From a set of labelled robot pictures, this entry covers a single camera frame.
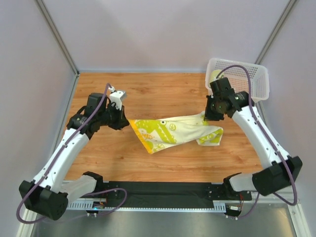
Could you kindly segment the green patterned towel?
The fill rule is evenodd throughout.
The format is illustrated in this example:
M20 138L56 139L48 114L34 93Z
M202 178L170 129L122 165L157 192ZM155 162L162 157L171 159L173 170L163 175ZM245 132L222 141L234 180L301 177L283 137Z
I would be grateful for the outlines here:
M216 81L218 79L221 79L223 78L225 75L224 73L221 72L221 70L214 70L211 72L210 74L210 78L209 78L209 81L210 82L213 82L213 81Z

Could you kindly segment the yellow green towel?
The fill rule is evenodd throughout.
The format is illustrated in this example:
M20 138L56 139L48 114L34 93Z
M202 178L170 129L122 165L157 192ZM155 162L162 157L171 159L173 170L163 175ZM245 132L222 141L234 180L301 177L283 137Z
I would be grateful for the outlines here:
M149 154L191 141L200 146L218 146L224 133L222 127L204 120L204 111L181 117L130 119L129 123Z

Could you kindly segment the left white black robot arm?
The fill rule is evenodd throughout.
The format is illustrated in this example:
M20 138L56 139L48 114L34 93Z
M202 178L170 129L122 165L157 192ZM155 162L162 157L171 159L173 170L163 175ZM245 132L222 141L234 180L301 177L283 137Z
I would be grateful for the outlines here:
M46 165L32 181L20 184L21 203L28 210L43 219L56 221L77 199L107 193L103 177L90 171L67 184L63 181L80 151L101 127L121 130L129 126L124 114L125 97L123 90L113 90L109 95L89 95L87 104L70 118L60 144Z

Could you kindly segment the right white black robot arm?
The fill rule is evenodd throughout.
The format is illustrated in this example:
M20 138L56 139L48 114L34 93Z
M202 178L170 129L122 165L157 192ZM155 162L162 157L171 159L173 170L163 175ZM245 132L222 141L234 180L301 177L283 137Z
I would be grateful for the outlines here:
M231 118L244 132L259 157L262 170L252 174L228 177L235 192L257 191L263 196L276 193L294 184L302 168L298 156L292 157L275 139L261 119L254 101L246 91L235 92L227 78L210 83L205 120Z

